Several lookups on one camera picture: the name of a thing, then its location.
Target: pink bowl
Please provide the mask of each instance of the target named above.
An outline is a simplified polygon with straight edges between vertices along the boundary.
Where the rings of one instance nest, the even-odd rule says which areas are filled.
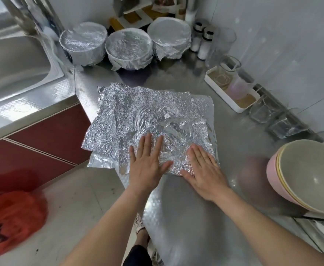
[[[280,182],[278,173],[276,171],[276,156],[278,155],[277,151],[268,162],[266,166],[266,177],[268,178],[269,183],[273,187],[273,189],[286,200],[293,202],[294,204],[300,205],[294,198],[286,191],[286,189],[282,186]]]

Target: floor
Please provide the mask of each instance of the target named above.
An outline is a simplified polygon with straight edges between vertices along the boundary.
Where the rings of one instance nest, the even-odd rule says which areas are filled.
[[[83,163],[44,187],[49,216],[44,227],[0,256],[0,266],[56,266],[124,191],[115,170]],[[125,252],[136,240],[135,228]]]

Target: foil sheet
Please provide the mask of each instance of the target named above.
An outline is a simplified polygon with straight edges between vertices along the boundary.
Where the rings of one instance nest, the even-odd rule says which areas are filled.
[[[160,17],[150,24],[147,33],[154,42],[154,53],[162,58],[179,59],[190,48],[191,28],[180,19]]]
[[[152,61],[152,40],[149,35],[137,28],[127,28],[112,33],[105,44],[112,70],[120,68],[138,70]]]
[[[206,119],[212,130],[210,141],[216,146],[214,106],[209,96],[131,88],[118,83],[102,87],[99,92],[98,116],[82,143],[82,148],[93,151],[89,167],[115,168],[118,166],[121,137],[170,117]]]
[[[210,142],[212,132],[203,118],[168,118],[151,127],[140,129],[120,138],[119,143],[119,174],[128,174],[130,170],[129,146],[134,147],[135,154],[141,136],[148,132],[152,134],[152,145],[160,135],[164,136],[163,148],[160,153],[160,164],[172,160],[173,165],[167,174],[179,175],[184,169],[193,173],[186,150],[192,143],[204,147],[215,156],[213,145]]]
[[[73,64],[88,66],[101,62],[105,56],[107,29],[98,23],[83,22],[60,35],[60,45],[72,57]]]

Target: stainless steel sink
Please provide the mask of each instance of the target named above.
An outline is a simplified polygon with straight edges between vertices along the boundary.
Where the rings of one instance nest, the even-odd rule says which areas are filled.
[[[0,37],[0,101],[63,75],[48,41],[21,31]]]

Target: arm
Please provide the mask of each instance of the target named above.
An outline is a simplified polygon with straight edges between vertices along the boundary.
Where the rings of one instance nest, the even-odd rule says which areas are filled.
[[[213,201],[244,234],[264,266],[324,266],[324,254],[246,203],[231,188],[214,157],[193,144],[188,157],[195,174],[182,176],[204,199]]]
[[[129,148],[130,184],[98,224],[78,243],[61,266],[120,266],[138,210],[172,165],[160,166],[161,136],[151,153],[151,134],[142,136],[137,155]]]

